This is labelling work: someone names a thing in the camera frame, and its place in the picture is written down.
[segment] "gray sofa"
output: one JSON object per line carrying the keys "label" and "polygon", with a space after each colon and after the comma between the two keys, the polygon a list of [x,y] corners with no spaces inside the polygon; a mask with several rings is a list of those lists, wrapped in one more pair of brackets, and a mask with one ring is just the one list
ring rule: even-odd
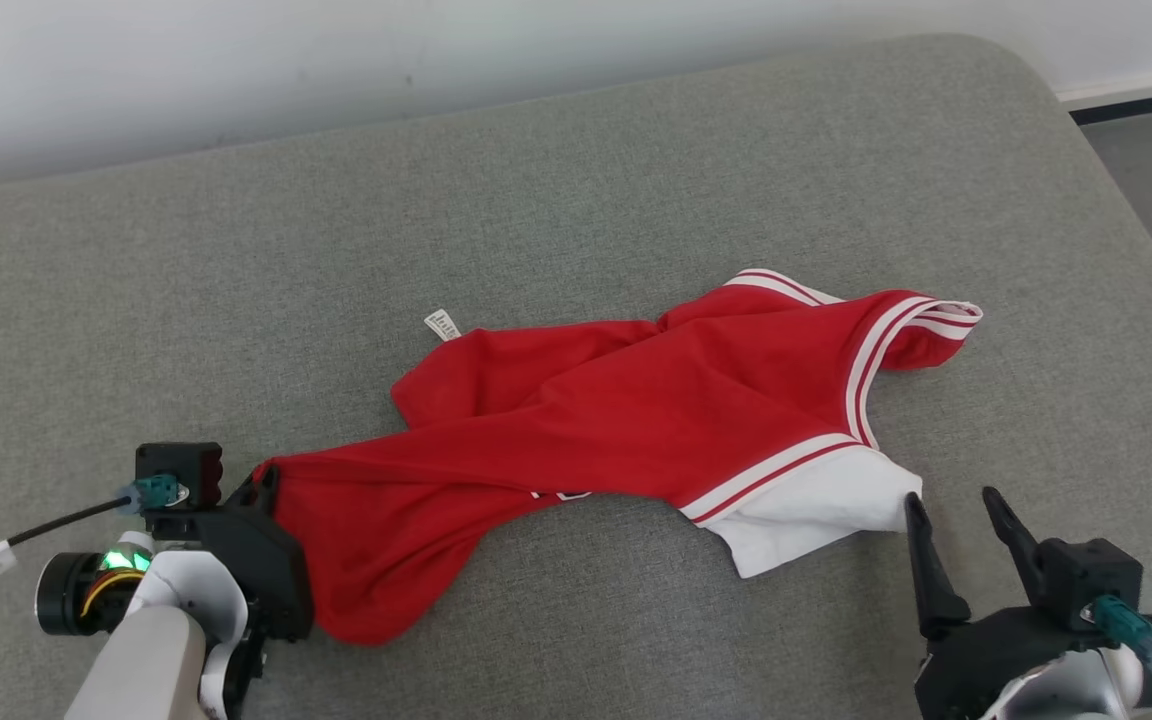
{"label": "gray sofa", "polygon": [[[1111,538],[1152,611],[1152,243],[1018,59],[929,36],[0,187],[0,538],[101,500],[132,448],[256,462],[396,432],[391,382],[462,329],[653,318],[746,266],[977,302],[963,353],[870,395],[977,614],[1023,602],[984,484]],[[60,717],[99,638],[0,579],[0,719]],[[916,717],[905,538],[737,579],[664,503],[490,533],[387,647],[270,647],[247,717]],[[128,691],[134,702],[134,688]]]}

